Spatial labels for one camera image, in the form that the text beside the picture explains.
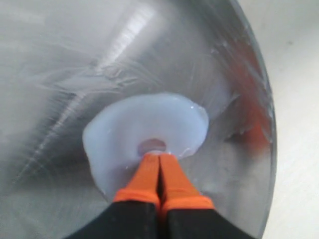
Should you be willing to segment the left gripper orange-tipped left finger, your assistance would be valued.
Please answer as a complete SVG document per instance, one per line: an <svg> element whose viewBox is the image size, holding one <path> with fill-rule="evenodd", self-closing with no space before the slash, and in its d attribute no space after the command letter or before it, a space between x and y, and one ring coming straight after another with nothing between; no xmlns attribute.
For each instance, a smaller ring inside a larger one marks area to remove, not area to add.
<svg viewBox="0 0 319 239"><path fill-rule="evenodd" d="M159 161L158 155L146 154L128 185L117 191L112 204L97 218L68 238L158 238Z"/></svg>

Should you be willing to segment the left gripper orange-tipped right finger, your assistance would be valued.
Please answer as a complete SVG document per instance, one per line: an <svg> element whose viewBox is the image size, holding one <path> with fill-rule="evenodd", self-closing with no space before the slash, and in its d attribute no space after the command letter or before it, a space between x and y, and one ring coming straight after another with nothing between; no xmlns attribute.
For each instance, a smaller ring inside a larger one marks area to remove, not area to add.
<svg viewBox="0 0 319 239"><path fill-rule="evenodd" d="M160 212L166 238L252 238L216 211L213 201L194 187L175 156L160 154L159 161L163 189Z"/></svg>

